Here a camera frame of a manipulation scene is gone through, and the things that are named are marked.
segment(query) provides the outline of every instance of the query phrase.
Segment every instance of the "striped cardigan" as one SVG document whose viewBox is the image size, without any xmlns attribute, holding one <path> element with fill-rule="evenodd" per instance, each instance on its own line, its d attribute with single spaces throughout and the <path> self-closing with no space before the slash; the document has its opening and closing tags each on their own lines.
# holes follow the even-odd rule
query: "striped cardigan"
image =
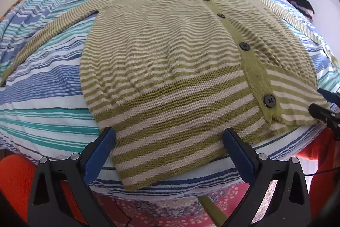
<svg viewBox="0 0 340 227">
<path fill-rule="evenodd" d="M 308 52 L 281 19 L 322 42 L 270 0 L 89 0 L 39 32 L 2 82 L 95 12 L 81 86 L 99 127 L 117 132 L 112 158 L 127 190 L 225 154 L 227 127 L 254 144 L 316 123 L 310 103 L 327 106 Z"/>
</svg>

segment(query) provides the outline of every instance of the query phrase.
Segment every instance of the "orange fabric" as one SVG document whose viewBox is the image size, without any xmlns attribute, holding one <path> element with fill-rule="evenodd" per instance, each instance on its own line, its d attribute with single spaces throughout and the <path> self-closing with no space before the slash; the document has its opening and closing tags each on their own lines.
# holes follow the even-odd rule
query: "orange fabric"
<svg viewBox="0 0 340 227">
<path fill-rule="evenodd" d="M 298 157 L 317 160 L 317 172 L 332 169 L 334 163 L 335 141 L 333 131 L 326 128 L 320 135 L 298 153 Z M 315 175 L 309 190 L 312 218 L 320 212 L 335 188 L 334 172 Z"/>
<path fill-rule="evenodd" d="M 0 190 L 18 215 L 26 222 L 28 200 L 36 168 L 35 164 L 19 154 L 10 155 L 0 161 Z M 68 183 L 62 181 L 61 185 L 74 218 L 86 223 Z"/>
</svg>

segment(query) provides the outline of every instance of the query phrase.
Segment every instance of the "bedspread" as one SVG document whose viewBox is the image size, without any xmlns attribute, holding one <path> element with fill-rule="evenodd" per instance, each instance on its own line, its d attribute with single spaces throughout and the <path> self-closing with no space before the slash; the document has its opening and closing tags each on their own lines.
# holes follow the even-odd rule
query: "bedspread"
<svg viewBox="0 0 340 227">
<path fill-rule="evenodd" d="M 19 3 L 0 23 L 0 73 L 48 22 L 84 1 L 24 0 Z M 273 1 L 317 35 L 315 28 L 292 5 L 285 0 Z M 86 106 L 79 80 L 80 56 L 95 18 L 95 14 L 89 16 L 52 38 L 21 64 L 9 76 L 6 86 L 0 88 L 0 145 L 37 163 L 41 156 L 54 160 L 67 158 L 96 139 L 100 131 Z M 310 53 L 317 70 L 318 86 L 337 91 L 338 69 L 322 47 L 286 24 Z M 254 147 L 271 158 L 285 159 L 310 143 L 323 128 L 300 127 Z M 91 188 L 124 199 L 160 200 L 202 195 L 237 182 L 240 177 L 231 159 L 225 156 L 143 189 L 126 191 L 108 159 Z"/>
</svg>

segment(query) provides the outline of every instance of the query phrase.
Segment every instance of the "wire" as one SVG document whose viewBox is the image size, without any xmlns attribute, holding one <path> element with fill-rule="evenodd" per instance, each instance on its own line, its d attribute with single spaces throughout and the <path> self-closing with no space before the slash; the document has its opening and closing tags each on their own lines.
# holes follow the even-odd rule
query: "wire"
<svg viewBox="0 0 340 227">
<path fill-rule="evenodd" d="M 125 224 L 125 227 L 128 227 L 130 222 L 132 221 L 132 218 L 129 217 L 126 213 L 124 213 L 124 211 L 118 206 L 117 201 L 116 201 L 115 198 L 114 198 L 114 200 L 115 200 L 115 204 L 116 204 L 117 208 L 120 209 L 120 211 L 129 219 L 128 223 Z"/>
<path fill-rule="evenodd" d="M 314 175 L 318 175 L 318 174 L 322 174 L 322 173 L 326 173 L 326 172 L 336 171 L 338 169 L 340 169 L 340 166 L 338 166 L 336 168 L 333 168 L 333 169 L 328 169 L 328 170 L 323 170 L 323 171 L 320 171 L 320 172 L 316 172 L 316 173 L 313 173 L 313 174 L 304 174 L 304 176 L 314 176 Z"/>
</svg>

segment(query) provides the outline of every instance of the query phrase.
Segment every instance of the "black button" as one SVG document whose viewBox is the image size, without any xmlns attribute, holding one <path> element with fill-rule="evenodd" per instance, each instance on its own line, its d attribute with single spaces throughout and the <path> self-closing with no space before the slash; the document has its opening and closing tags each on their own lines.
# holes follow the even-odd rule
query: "black button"
<svg viewBox="0 0 340 227">
<path fill-rule="evenodd" d="M 244 51 L 248 51 L 250 49 L 250 45 L 248 45 L 247 43 L 239 43 L 238 45 Z"/>
<path fill-rule="evenodd" d="M 271 94 L 266 94 L 264 100 L 265 100 L 265 105 L 269 108 L 273 108 L 276 104 L 276 99 Z"/>
</svg>

